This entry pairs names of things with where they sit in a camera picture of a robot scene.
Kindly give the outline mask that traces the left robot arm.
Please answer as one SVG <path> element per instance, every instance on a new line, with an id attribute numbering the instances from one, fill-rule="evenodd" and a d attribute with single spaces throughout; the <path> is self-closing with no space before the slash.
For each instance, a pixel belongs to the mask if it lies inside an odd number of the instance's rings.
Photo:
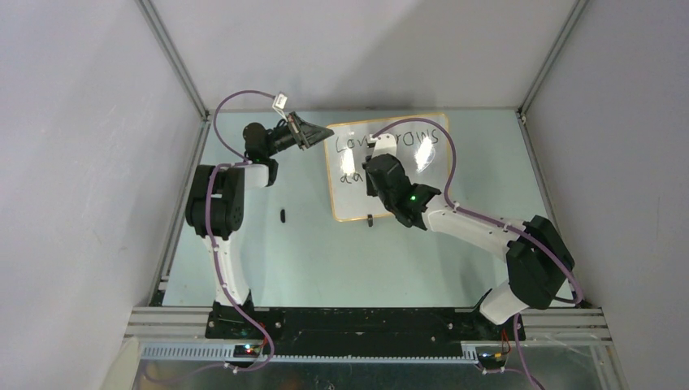
<path id="1" fill-rule="evenodd" d="M 309 123 L 291 112 L 273 128 L 257 122 L 244 127 L 243 162 L 197 166 L 184 215 L 212 261 L 213 329 L 226 327 L 243 339 L 266 328 L 255 315 L 251 289 L 235 244 L 244 221 L 245 195 L 250 189 L 265 189 L 275 183 L 279 171 L 276 154 L 292 147 L 307 150 L 333 135 L 330 128 Z"/>

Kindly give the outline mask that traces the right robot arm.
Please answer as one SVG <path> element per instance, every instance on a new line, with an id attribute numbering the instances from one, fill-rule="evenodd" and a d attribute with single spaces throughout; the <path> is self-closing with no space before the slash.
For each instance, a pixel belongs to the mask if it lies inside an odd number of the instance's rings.
<path id="1" fill-rule="evenodd" d="M 436 202 L 441 191 L 412 183 L 401 161 L 391 154 L 362 164 L 367 193 L 407 228 L 453 236 L 504 262 L 507 280 L 487 292 L 472 318 L 477 336 L 492 340 L 505 322 L 525 309 L 545 310 L 574 268 L 574 259 L 553 223 L 540 215 L 529 221 L 498 219 Z"/>

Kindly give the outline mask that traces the yellow framed whiteboard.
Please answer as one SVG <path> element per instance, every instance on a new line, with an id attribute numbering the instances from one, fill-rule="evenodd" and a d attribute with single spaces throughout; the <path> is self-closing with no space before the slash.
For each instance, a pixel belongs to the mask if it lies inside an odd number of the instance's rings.
<path id="1" fill-rule="evenodd" d="M 440 112 L 420 117 L 432 123 L 401 123 L 386 133 L 395 140 L 396 157 L 413 184 L 443 189 L 452 167 L 452 153 L 447 138 L 436 125 L 447 129 L 449 119 Z M 324 141 L 324 149 L 335 220 L 348 222 L 390 215 L 377 197 L 366 194 L 362 164 L 368 155 L 368 136 L 401 119 L 368 119 L 329 126 L 334 136 Z"/>

